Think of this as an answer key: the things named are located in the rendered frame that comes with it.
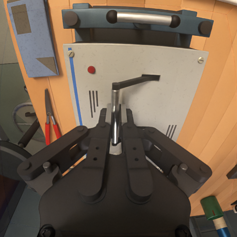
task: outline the blue stripe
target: blue stripe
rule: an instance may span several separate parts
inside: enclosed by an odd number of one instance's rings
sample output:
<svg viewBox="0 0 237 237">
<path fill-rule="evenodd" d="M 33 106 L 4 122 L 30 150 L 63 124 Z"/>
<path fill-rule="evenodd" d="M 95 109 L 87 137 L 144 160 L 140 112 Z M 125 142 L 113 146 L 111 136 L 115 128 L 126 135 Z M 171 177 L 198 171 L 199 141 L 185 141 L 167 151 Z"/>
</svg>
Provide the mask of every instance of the blue stripe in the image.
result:
<svg viewBox="0 0 237 237">
<path fill-rule="evenodd" d="M 219 237 L 231 237 L 228 227 L 217 230 Z"/>
<path fill-rule="evenodd" d="M 79 98 L 78 98 L 78 93 L 77 93 L 77 83 L 76 83 L 76 77 L 75 77 L 73 58 L 70 58 L 70 65 L 71 65 L 71 72 L 72 72 L 72 83 L 73 83 L 74 94 L 75 94 L 75 98 L 76 98 L 76 104 L 77 104 L 77 113 L 78 113 L 78 117 L 79 117 L 80 126 L 82 126 L 82 115 L 81 115 Z"/>
</svg>

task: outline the red-handled pliers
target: red-handled pliers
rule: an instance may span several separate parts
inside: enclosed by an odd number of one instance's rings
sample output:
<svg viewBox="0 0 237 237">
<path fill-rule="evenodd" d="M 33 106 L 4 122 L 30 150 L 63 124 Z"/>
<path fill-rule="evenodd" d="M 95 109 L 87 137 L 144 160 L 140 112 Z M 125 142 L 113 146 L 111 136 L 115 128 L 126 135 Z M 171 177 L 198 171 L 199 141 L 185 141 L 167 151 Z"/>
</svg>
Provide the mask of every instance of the red-handled pliers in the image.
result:
<svg viewBox="0 0 237 237">
<path fill-rule="evenodd" d="M 45 123 L 45 140 L 46 140 L 46 145 L 50 144 L 50 122 L 49 122 L 49 116 L 51 116 L 52 122 L 53 122 L 53 127 L 54 131 L 56 134 L 57 139 L 61 137 L 61 133 L 59 130 L 59 126 L 55 121 L 54 114 L 53 114 L 53 109 L 52 109 L 52 104 L 49 96 L 49 91 L 48 89 L 45 89 L 45 107 L 46 107 L 46 114 L 47 114 L 47 122 Z"/>
</svg>

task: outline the red button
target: red button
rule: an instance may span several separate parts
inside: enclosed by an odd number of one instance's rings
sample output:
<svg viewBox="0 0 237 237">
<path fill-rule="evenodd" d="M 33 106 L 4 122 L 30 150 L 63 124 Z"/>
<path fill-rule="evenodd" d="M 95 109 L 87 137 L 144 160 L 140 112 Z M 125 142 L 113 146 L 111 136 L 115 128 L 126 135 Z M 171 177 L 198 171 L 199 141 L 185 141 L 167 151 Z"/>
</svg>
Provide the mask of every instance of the red button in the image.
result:
<svg viewBox="0 0 237 237">
<path fill-rule="evenodd" d="M 87 69 L 88 73 L 94 74 L 95 68 L 93 66 L 88 67 Z"/>
</svg>

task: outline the red handle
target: red handle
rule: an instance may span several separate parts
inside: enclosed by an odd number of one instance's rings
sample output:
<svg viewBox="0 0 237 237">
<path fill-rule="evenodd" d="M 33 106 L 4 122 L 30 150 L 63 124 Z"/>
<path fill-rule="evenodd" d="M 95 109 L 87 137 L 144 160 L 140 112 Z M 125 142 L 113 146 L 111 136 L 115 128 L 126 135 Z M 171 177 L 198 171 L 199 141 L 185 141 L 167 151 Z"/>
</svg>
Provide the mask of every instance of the red handle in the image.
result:
<svg viewBox="0 0 237 237">
<path fill-rule="evenodd" d="M 46 145 L 50 144 L 50 123 L 45 123 L 45 142 Z"/>
<path fill-rule="evenodd" d="M 56 123 L 55 125 L 53 125 L 53 126 L 54 126 L 54 131 L 55 131 L 56 137 L 57 137 L 57 139 L 58 139 L 59 137 L 61 137 L 61 133 L 60 133 L 60 130 L 59 130 L 59 126 L 58 126 L 57 123 Z"/>
</svg>

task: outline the orange wood surface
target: orange wood surface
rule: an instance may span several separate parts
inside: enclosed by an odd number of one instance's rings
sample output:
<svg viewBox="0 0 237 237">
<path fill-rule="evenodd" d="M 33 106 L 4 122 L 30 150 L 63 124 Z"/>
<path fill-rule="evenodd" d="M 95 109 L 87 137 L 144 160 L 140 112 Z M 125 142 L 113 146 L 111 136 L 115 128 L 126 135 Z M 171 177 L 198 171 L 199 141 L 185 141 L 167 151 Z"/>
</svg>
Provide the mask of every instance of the orange wood surface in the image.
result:
<svg viewBox="0 0 237 237">
<path fill-rule="evenodd" d="M 210 38 L 193 36 L 191 48 L 209 52 L 191 108 L 177 142 L 208 164 L 212 177 L 193 194 L 191 215 L 204 214 L 200 200 L 216 196 L 223 211 L 237 200 L 237 181 L 226 174 L 237 157 L 237 6 L 217 0 L 48 0 L 59 76 L 28 78 L 13 33 L 6 0 L 3 0 L 17 59 L 39 122 L 44 129 L 44 89 L 48 88 L 62 134 L 76 126 L 66 76 L 62 45 L 75 42 L 73 30 L 63 29 L 62 9 L 72 4 L 134 6 L 178 11 L 196 11 L 198 17 L 214 20 Z"/>
</svg>

